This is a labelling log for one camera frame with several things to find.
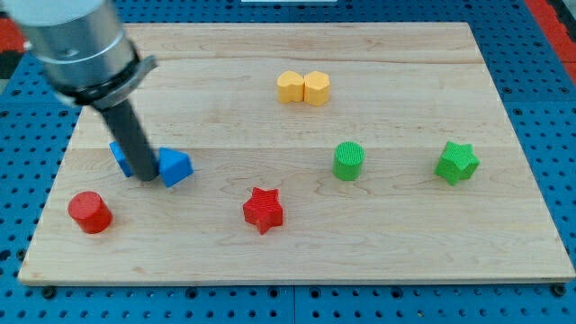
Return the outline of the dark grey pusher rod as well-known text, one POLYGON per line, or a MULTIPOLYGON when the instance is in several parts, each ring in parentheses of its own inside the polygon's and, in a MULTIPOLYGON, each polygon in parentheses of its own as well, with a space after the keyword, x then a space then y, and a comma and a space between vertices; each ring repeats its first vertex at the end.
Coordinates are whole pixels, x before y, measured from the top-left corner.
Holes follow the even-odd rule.
POLYGON ((155 179, 158 176, 158 160, 131 102, 126 99, 105 108, 101 111, 101 115, 133 174, 140 181, 155 179))

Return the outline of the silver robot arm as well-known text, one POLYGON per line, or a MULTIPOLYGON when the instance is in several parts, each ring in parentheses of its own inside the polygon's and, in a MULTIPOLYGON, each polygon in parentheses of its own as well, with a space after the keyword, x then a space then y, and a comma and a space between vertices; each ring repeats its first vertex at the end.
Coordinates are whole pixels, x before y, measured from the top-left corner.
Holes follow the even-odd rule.
POLYGON ((142 58, 110 0, 4 0, 60 100, 98 111, 141 181, 158 176, 158 160, 130 95, 157 67, 142 58))

